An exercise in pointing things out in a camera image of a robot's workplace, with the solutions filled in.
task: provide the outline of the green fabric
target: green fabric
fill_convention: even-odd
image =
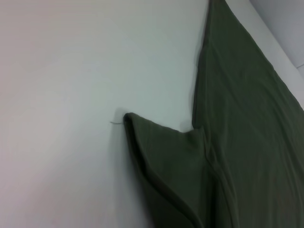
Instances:
[[[223,0],[212,0],[193,131],[126,114],[156,228],[303,228],[304,112]]]

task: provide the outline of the olive green garment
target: olive green garment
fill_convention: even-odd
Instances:
[[[194,130],[124,124],[156,228],[304,227],[304,112],[224,0],[209,4]]]

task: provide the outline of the dark green cloth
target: dark green cloth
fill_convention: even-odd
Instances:
[[[194,130],[124,124],[156,228],[304,227],[304,112],[224,0],[209,4]]]

